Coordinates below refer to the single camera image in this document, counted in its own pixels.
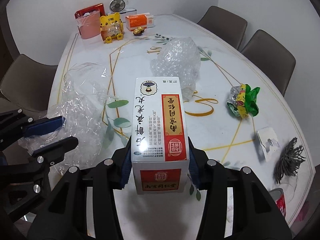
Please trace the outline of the gold wrapped chocolates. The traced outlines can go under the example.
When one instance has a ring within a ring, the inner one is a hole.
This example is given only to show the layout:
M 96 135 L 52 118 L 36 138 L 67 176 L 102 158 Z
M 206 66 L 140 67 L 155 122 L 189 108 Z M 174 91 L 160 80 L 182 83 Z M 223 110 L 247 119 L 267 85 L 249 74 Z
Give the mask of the gold wrapped chocolates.
M 134 36 L 141 36 L 144 33 L 144 31 L 145 31 L 145 28 L 138 27 L 138 28 L 134 29 L 132 33 Z

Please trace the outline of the pink cup with plastic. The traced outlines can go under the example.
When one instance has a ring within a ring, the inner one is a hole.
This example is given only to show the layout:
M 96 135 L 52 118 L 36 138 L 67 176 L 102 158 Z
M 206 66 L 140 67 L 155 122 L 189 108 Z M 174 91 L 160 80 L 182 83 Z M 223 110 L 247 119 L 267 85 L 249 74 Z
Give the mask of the pink cup with plastic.
M 86 40 L 100 35 L 100 12 L 87 12 L 76 19 L 79 33 Z

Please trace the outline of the red drink can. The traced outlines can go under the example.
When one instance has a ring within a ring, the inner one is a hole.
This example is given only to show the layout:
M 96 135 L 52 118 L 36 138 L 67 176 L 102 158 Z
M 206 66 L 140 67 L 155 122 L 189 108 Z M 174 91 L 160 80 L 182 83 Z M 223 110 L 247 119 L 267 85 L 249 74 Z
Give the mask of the red drink can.
M 276 188 L 271 191 L 269 191 L 270 196 L 275 201 L 276 206 L 280 210 L 283 217 L 286 217 L 286 202 L 285 202 L 285 196 L 284 191 L 281 188 Z

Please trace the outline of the small white desk fan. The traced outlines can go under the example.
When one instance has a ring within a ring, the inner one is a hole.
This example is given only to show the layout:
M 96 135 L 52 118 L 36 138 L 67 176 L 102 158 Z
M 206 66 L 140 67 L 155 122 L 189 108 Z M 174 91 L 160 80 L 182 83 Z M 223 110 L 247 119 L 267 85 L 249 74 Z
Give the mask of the small white desk fan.
M 111 12 L 122 12 L 128 4 L 128 0 L 111 0 L 109 9 Z

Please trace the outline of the green yellow snack wrapper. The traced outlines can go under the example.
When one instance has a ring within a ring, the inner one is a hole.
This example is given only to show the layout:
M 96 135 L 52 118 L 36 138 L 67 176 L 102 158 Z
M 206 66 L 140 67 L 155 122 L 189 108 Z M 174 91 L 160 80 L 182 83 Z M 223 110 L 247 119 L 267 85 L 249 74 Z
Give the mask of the green yellow snack wrapper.
M 227 99 L 227 107 L 236 116 L 245 119 L 259 114 L 257 97 L 260 87 L 251 88 L 248 84 L 232 87 Z

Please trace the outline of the brown chair far right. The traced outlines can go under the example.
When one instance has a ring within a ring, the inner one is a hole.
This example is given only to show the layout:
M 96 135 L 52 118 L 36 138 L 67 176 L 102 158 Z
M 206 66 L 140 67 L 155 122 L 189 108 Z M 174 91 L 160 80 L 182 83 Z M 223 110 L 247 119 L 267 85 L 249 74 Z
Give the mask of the brown chair far right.
M 296 66 L 296 59 L 281 43 L 259 29 L 241 53 L 273 82 L 282 95 L 285 95 Z

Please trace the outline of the black shredded paper bundle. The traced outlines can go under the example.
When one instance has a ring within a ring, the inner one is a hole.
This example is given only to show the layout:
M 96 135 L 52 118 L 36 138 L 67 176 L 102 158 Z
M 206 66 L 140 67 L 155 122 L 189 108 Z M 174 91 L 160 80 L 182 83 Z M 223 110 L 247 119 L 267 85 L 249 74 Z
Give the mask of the black shredded paper bundle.
M 273 178 L 276 184 L 280 184 L 284 177 L 295 177 L 306 157 L 302 156 L 303 145 L 296 147 L 297 137 L 294 137 L 282 150 L 274 167 Z

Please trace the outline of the white red medicine box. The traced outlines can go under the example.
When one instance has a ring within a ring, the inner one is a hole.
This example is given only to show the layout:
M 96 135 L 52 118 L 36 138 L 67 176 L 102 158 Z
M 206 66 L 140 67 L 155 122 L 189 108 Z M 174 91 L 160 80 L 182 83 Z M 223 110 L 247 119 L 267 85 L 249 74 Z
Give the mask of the white red medicine box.
M 138 194 L 183 192 L 189 145 L 178 77 L 136 79 L 131 163 Z

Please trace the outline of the white fan base box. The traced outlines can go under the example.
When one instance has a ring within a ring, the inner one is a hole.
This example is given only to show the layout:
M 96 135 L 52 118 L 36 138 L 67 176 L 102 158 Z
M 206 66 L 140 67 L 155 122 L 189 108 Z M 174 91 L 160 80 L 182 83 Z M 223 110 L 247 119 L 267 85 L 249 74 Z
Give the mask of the white fan base box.
M 137 14 L 137 10 L 135 8 L 125 8 L 124 10 L 122 10 L 121 12 L 119 12 L 121 16 L 129 16 L 129 15 L 136 15 Z

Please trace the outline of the brown chair near left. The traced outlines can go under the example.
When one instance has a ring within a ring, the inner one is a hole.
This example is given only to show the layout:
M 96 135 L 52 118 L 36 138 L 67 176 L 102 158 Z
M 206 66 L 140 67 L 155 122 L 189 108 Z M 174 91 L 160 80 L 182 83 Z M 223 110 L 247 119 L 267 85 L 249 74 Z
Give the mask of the brown chair near left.
M 1 80 L 1 93 L 12 103 L 32 112 L 44 112 L 57 65 L 39 63 L 21 54 Z

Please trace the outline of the red gift box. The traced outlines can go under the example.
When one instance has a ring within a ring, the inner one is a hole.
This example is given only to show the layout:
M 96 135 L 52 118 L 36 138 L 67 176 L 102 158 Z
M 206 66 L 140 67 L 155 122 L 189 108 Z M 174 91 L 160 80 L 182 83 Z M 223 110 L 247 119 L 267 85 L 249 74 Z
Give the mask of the red gift box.
M 103 3 L 99 3 L 99 4 L 95 4 L 90 7 L 86 7 L 84 9 L 80 9 L 80 10 L 76 11 L 74 14 L 74 17 L 75 17 L 75 19 L 78 19 L 81 16 L 84 16 L 86 13 L 92 13 L 94 11 L 99 11 L 100 16 L 106 16 Z

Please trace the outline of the white foam tray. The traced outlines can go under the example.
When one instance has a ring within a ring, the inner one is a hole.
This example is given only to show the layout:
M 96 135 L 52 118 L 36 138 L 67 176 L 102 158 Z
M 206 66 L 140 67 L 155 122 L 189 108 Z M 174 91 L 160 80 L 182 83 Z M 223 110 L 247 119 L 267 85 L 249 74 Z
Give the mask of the white foam tray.
M 278 137 L 272 127 L 265 127 L 257 131 L 257 136 L 264 160 L 270 161 L 272 155 L 280 149 Z

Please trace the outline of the brown chair far left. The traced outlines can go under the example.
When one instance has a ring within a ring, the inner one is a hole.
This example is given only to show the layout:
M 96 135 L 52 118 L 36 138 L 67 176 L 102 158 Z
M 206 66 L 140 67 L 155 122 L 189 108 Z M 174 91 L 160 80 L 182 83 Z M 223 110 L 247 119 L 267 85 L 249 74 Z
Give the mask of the brown chair far left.
M 197 24 L 235 49 L 239 49 L 248 25 L 244 18 L 217 6 L 211 6 Z

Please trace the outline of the orange white medicine box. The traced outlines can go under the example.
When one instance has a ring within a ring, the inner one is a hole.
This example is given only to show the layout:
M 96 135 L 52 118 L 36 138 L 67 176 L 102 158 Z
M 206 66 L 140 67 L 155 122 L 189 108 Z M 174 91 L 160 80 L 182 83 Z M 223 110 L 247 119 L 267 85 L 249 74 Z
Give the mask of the orange white medicine box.
M 138 27 L 142 27 L 146 29 L 146 28 L 153 28 L 155 26 L 154 16 L 150 13 L 126 16 L 125 23 L 129 31 L 134 31 Z

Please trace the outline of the brown chair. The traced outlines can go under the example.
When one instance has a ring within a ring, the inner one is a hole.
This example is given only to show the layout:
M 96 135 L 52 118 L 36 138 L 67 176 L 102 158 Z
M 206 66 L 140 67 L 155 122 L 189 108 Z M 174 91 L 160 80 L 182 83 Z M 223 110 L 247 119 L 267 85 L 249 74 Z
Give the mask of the brown chair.
M 21 54 L 1 80 L 1 93 L 12 103 L 32 112 L 44 112 L 57 65 L 39 63 Z
M 197 24 L 235 49 L 239 49 L 248 25 L 244 18 L 217 6 L 211 6 Z
M 296 66 L 296 59 L 281 43 L 259 29 L 241 53 L 273 82 L 282 95 L 285 95 Z

